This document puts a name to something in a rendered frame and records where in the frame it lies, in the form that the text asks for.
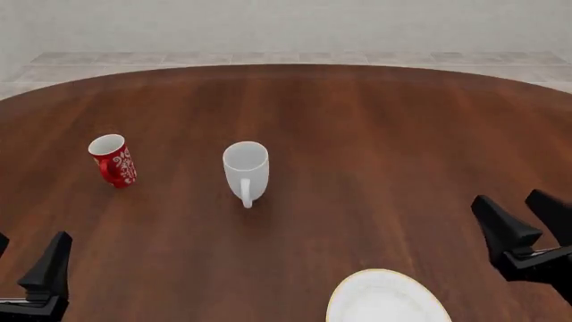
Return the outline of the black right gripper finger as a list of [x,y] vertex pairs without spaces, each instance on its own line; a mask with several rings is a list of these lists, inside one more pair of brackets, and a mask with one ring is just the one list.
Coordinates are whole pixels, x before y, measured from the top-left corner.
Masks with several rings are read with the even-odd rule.
[[484,234],[491,265],[506,262],[506,254],[525,257],[533,254],[533,246],[543,232],[515,218],[486,195],[477,195],[471,210]]
[[554,198],[541,190],[532,190],[525,203],[560,246],[572,246],[572,203]]

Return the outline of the white mug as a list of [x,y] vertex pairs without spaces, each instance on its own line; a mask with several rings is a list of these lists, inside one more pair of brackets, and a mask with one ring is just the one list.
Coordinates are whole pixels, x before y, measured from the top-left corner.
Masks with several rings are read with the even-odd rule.
[[231,192],[244,208],[252,208],[269,182],[269,153],[255,141],[231,144],[223,152],[223,170]]

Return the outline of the white plate with gold rim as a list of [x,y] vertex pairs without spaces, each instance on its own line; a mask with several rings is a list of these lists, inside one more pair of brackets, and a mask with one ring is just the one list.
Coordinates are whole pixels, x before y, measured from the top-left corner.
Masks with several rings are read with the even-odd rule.
[[332,292],[325,322],[452,322],[425,286],[394,270],[372,268],[344,278]]

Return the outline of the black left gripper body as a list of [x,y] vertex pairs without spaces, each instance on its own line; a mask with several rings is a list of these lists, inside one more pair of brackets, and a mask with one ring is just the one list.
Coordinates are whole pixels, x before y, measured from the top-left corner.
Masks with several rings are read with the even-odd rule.
[[61,322],[68,307],[63,297],[47,301],[0,298],[0,322]]

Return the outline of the red patterned mug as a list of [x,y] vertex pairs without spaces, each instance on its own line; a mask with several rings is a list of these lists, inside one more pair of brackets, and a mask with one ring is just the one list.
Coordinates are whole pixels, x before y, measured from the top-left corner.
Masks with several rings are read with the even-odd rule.
[[120,134],[106,134],[91,141],[88,153],[97,163],[99,172],[106,182],[115,188],[129,187],[137,181],[137,171]]

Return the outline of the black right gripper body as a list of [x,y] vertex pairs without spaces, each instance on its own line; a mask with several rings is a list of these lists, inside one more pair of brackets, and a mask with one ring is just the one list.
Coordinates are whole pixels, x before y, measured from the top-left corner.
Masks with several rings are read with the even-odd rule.
[[572,307],[572,246],[518,256],[504,251],[495,268],[506,281],[548,284]]

